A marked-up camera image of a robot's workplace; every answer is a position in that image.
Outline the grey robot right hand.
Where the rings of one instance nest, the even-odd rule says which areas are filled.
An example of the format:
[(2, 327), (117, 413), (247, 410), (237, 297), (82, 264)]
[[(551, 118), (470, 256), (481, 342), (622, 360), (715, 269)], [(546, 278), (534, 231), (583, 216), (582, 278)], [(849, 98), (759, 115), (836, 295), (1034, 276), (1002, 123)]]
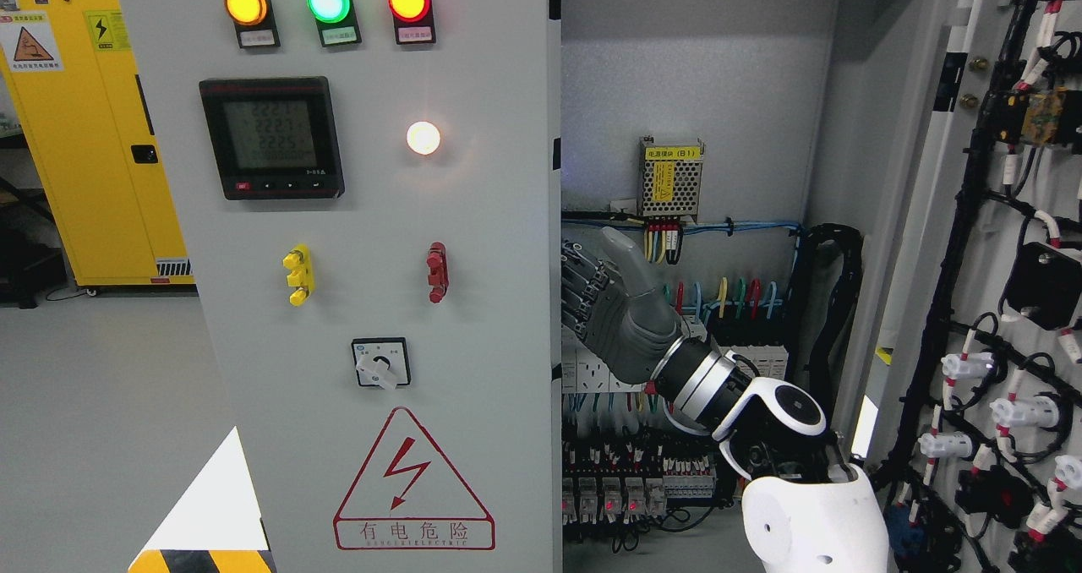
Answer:
[(646, 383), (679, 338), (679, 319), (632, 239), (604, 227), (601, 242), (602, 259), (560, 242), (560, 323), (622, 383)]

